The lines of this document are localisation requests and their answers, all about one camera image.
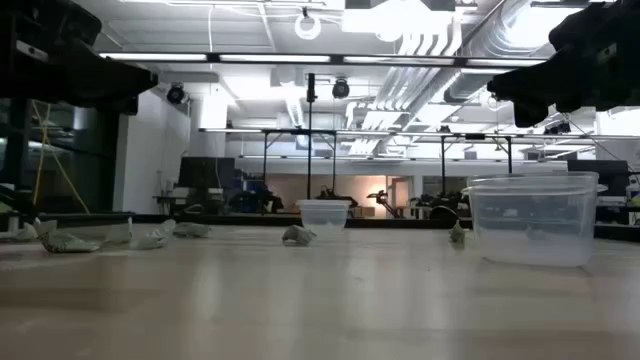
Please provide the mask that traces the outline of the overhead light bar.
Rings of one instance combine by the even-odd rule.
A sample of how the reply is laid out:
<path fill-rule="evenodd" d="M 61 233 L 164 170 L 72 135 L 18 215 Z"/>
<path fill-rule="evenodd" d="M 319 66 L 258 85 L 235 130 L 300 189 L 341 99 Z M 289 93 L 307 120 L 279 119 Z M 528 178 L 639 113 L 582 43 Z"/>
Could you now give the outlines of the overhead light bar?
<path fill-rule="evenodd" d="M 134 63 L 200 63 L 200 64 L 272 64 L 272 65 L 329 65 L 378 67 L 428 67 L 469 69 L 517 69 L 538 65 L 544 58 L 529 57 L 463 57 L 409 55 L 345 55 L 345 54 L 289 54 L 289 53 L 152 53 L 103 52 L 103 58 Z"/>

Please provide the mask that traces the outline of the silver ceiling duct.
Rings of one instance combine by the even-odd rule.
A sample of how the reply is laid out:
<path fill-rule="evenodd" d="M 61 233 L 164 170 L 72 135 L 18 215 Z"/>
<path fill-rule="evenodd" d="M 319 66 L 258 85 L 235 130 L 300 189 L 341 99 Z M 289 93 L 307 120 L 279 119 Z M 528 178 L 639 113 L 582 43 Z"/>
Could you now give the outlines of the silver ceiling duct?
<path fill-rule="evenodd" d="M 532 57 L 548 43 L 564 15 L 532 7 L 534 0 L 506 0 L 463 47 L 466 57 Z"/>

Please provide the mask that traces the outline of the large clear plastic bin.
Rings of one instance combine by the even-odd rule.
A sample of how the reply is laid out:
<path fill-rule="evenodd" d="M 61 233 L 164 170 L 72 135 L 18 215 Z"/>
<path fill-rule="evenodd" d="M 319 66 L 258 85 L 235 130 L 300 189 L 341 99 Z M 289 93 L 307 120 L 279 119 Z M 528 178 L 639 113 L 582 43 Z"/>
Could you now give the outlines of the large clear plastic bin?
<path fill-rule="evenodd" d="M 591 258 L 598 195 L 595 172 L 474 176 L 469 197 L 473 246 L 488 260 L 579 267 Z"/>

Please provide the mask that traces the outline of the black table edge rail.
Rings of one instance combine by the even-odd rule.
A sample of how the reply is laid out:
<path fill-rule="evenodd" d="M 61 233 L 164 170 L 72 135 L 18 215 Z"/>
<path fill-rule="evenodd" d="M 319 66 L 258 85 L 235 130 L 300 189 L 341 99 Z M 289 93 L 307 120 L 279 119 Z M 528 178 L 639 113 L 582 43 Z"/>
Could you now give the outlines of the black table edge rail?
<path fill-rule="evenodd" d="M 290 225 L 301 225 L 299 216 L 289 215 L 195 215 L 183 214 L 176 216 L 135 214 L 130 212 L 115 212 L 102 214 L 40 214 L 41 221 L 56 220 L 61 228 L 113 225 L 131 218 L 134 223 L 159 224 L 166 220 L 173 219 L 177 222 L 193 222 L 207 225 L 225 226 L 263 226 L 263 227 L 287 227 Z M 367 229 L 430 229 L 448 230 L 454 226 L 452 220 L 415 220 L 415 219 L 362 219 L 348 218 L 345 223 L 346 228 L 367 228 Z"/>

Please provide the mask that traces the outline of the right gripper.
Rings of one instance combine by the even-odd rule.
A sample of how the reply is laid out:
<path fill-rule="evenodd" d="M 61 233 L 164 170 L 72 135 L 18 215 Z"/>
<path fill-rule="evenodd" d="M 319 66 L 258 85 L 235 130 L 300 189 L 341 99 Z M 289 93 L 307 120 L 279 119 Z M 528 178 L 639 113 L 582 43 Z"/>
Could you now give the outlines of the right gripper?
<path fill-rule="evenodd" d="M 533 127 L 548 117 L 549 105 L 542 101 L 551 101 L 560 112 L 640 107 L 640 47 L 562 50 L 540 64 L 495 75 L 487 90 L 499 100 L 513 101 L 518 128 Z"/>

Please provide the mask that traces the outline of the distant frame light bar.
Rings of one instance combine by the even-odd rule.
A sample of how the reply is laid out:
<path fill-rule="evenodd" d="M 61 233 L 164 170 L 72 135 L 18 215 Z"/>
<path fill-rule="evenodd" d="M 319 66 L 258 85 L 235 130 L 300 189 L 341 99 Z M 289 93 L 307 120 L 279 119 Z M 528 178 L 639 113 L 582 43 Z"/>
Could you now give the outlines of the distant frame light bar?
<path fill-rule="evenodd" d="M 302 129 L 302 128 L 199 128 L 202 133 L 224 134 L 290 134 L 290 135 L 330 135 L 342 137 L 417 137 L 417 138 L 464 138 L 465 140 L 487 139 L 559 139 L 559 140 L 594 140 L 594 141 L 631 141 L 640 140 L 639 136 L 623 135 L 590 135 L 590 134 L 517 134 L 517 133 L 447 133 L 447 132 L 400 132 L 387 130 L 328 130 L 328 129 Z"/>

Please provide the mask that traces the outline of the black vertical pole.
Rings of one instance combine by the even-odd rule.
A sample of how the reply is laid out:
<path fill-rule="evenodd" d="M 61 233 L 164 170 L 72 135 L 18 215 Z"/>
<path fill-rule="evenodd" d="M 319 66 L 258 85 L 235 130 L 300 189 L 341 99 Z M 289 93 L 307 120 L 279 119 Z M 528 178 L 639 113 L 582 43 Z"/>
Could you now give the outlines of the black vertical pole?
<path fill-rule="evenodd" d="M 307 149 L 307 183 L 306 183 L 306 198 L 311 198 L 311 170 L 312 170 L 312 152 L 313 152 L 313 104 L 317 98 L 315 92 L 316 75 L 314 73 L 308 74 L 307 79 L 307 95 L 306 101 L 308 104 L 308 149 Z"/>

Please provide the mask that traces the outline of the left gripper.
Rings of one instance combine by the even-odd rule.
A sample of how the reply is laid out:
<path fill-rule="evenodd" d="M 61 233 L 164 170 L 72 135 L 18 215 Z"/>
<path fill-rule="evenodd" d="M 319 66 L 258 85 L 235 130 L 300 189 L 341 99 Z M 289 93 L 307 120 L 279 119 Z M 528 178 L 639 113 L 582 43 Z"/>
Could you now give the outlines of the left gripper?
<path fill-rule="evenodd" d="M 51 62 L 49 55 L 34 46 L 17 42 L 0 46 L 0 98 L 30 98 L 67 102 L 126 116 L 138 114 L 139 94 L 158 84 L 158 75 L 148 69 L 103 58 L 102 88 L 83 83 L 68 68 Z"/>

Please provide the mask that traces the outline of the small clear plastic bin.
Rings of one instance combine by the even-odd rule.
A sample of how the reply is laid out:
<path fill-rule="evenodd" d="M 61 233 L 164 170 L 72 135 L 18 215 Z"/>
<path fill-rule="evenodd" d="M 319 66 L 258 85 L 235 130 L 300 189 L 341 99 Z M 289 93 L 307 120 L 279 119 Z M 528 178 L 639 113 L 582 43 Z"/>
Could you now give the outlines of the small clear plastic bin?
<path fill-rule="evenodd" d="M 339 232 L 346 224 L 350 202 L 345 200 L 299 200 L 304 228 L 316 234 Z"/>

